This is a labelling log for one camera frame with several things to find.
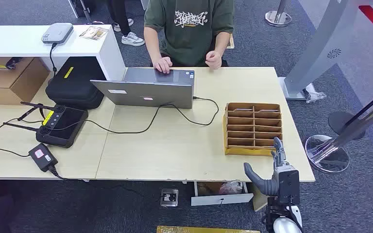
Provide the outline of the person's left hand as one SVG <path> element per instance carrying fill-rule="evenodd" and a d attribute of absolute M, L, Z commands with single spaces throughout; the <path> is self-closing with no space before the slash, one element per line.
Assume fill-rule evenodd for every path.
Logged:
<path fill-rule="evenodd" d="M 221 54 L 216 50 L 208 52 L 205 63 L 211 70 L 219 69 L 222 66 Z"/>

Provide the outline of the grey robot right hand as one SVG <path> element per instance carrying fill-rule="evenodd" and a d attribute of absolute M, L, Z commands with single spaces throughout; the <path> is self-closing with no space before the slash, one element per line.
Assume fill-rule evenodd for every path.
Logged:
<path fill-rule="evenodd" d="M 253 171 L 249 163 L 243 164 L 244 172 L 262 194 L 277 197 L 282 205 L 298 205 L 300 203 L 299 171 L 286 160 L 283 143 L 278 137 L 273 139 L 273 146 L 271 179 L 262 179 Z"/>

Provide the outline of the person's right hand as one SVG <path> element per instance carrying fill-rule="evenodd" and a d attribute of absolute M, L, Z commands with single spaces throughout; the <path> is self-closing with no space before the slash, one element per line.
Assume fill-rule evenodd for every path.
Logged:
<path fill-rule="evenodd" d="M 152 59 L 153 67 L 164 74 L 169 74 L 172 61 L 169 57 L 158 56 Z"/>

